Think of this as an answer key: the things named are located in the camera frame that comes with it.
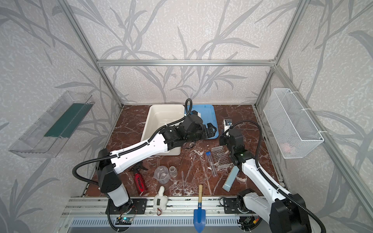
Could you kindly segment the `clear acrylic test tube rack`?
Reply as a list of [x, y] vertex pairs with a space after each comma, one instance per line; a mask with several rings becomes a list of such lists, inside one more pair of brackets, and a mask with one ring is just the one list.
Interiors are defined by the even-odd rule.
[[231, 166], [229, 159], [229, 151], [225, 151], [223, 146], [214, 147], [211, 149], [211, 155], [216, 170], [223, 170]]

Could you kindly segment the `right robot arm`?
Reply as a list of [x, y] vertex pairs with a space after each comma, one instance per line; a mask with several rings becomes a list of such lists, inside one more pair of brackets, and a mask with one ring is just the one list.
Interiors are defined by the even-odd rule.
[[253, 211], [267, 222], [273, 233], [311, 233], [310, 220], [313, 219], [322, 233], [326, 232], [323, 222], [306, 206], [299, 194], [292, 194], [272, 178], [259, 163], [259, 152], [263, 140], [262, 131], [255, 153], [245, 148], [244, 137], [236, 126], [243, 124], [241, 120], [233, 123], [231, 119], [223, 121], [224, 131], [219, 143], [230, 151], [230, 159], [260, 190], [263, 198], [248, 189], [238, 195], [245, 211]]

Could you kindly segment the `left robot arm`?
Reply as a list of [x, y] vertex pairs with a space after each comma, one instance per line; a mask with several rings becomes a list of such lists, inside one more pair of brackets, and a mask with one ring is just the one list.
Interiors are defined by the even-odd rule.
[[[181, 119], [159, 127], [148, 139], [130, 147], [113, 151], [102, 149], [96, 159], [77, 164], [72, 169], [73, 176], [98, 186], [115, 207], [131, 206], [132, 201], [119, 177], [120, 173], [153, 155], [181, 147], [187, 142], [197, 142], [215, 136], [217, 128], [212, 123], [204, 124], [192, 107], [192, 100], [188, 98], [185, 102], [186, 115]], [[96, 165], [98, 181], [78, 174], [79, 168], [93, 163]]]

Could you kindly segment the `blue plastic bin lid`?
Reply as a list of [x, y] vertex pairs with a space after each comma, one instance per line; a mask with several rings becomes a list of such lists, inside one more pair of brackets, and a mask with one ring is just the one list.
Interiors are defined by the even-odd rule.
[[209, 104], [193, 105], [192, 111], [198, 112], [198, 116], [203, 120], [204, 125], [211, 123], [215, 128], [217, 128], [215, 135], [209, 138], [217, 139], [219, 136], [219, 130], [214, 106]]

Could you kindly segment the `white plastic storage bin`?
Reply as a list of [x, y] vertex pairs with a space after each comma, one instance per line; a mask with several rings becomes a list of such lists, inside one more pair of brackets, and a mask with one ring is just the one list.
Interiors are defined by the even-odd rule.
[[141, 141], [149, 139], [161, 126], [184, 117], [185, 107], [181, 104], [155, 104], [149, 108]]

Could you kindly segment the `metal tweezers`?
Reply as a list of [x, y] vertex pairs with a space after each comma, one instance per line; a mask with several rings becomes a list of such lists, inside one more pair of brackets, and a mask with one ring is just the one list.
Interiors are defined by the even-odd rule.
[[182, 156], [181, 160], [179, 161], [179, 164], [177, 166], [177, 170], [179, 170], [183, 164], [183, 161], [184, 161], [184, 156]]

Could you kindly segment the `teal grey rectangular box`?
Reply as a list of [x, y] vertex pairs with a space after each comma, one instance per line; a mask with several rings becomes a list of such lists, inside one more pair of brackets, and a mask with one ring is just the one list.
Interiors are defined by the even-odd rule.
[[240, 170], [239, 170], [239, 168], [237, 166], [234, 166], [232, 168], [231, 172], [229, 173], [229, 176], [227, 177], [227, 179], [226, 179], [226, 181], [225, 181], [225, 183], [224, 183], [224, 185], [222, 187], [223, 190], [225, 190], [227, 192], [229, 192], [231, 190], [232, 185], [233, 185], [233, 183], [234, 183], [234, 181], [235, 181], [235, 179], [236, 179], [239, 171]]

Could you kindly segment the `small clear glass beaker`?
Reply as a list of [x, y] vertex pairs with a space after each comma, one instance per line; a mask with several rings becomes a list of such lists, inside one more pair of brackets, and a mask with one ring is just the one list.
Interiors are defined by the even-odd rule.
[[175, 166], [170, 166], [169, 167], [169, 174], [172, 178], [176, 178], [177, 177], [177, 168]]

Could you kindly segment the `red spray bottle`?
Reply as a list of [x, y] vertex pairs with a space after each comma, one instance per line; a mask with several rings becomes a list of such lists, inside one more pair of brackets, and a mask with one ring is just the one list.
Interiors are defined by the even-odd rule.
[[142, 174], [140, 173], [140, 170], [148, 170], [147, 168], [143, 166], [143, 162], [138, 162], [130, 169], [130, 171], [134, 175], [134, 182], [135, 182], [138, 194], [142, 196], [144, 193], [147, 192], [147, 187], [145, 184], [145, 180]]

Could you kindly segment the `white plastic figurine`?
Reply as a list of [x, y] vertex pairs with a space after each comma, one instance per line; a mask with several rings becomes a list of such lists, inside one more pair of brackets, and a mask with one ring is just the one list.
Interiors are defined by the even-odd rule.
[[163, 211], [167, 209], [168, 197], [164, 195], [165, 187], [161, 186], [158, 190], [158, 194], [153, 199], [153, 209], [157, 211], [158, 215], [161, 215]]

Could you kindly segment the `green circuit board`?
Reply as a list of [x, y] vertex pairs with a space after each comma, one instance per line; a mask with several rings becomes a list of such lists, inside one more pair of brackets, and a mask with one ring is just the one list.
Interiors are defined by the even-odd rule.
[[133, 222], [134, 218], [133, 217], [118, 217], [116, 218], [116, 225], [131, 225]]

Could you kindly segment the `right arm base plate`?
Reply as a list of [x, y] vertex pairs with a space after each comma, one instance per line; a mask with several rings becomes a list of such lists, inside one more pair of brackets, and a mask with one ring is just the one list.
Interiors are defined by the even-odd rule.
[[221, 197], [219, 202], [225, 214], [246, 214], [249, 212], [249, 210], [240, 209], [236, 198]]

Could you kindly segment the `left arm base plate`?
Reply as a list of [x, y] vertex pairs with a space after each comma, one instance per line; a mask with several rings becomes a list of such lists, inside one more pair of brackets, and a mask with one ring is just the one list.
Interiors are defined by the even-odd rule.
[[116, 207], [111, 199], [105, 213], [107, 215], [143, 215], [147, 206], [147, 199], [130, 199], [130, 201], [120, 207]]

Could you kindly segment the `aluminium front rail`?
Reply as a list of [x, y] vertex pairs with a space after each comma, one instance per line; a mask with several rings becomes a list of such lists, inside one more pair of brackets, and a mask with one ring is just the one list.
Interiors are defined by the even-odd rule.
[[[133, 216], [137, 217], [157, 217], [156, 210], [153, 208], [153, 198], [140, 197], [144, 203], [133, 207], [129, 212], [124, 214], [111, 214], [113, 217]], [[85, 198], [70, 198], [62, 212], [61, 217], [106, 217], [108, 199], [105, 197], [85, 197]], [[162, 211], [161, 217], [192, 217], [193, 212], [197, 209], [198, 198], [192, 197], [169, 197], [167, 208]], [[233, 213], [227, 214], [225, 210], [228, 205], [224, 203], [223, 198], [207, 196], [202, 198], [202, 208], [206, 211], [206, 217], [244, 217], [244, 216], [257, 216], [267, 218], [270, 214], [270, 209], [266, 205], [249, 206], [248, 209], [253, 213]]]

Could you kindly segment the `clear wall shelf green liner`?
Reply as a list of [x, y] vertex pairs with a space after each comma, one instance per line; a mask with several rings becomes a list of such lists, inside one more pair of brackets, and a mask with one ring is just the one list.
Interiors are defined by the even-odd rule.
[[66, 91], [9, 151], [22, 158], [55, 158], [94, 104], [91, 94]]

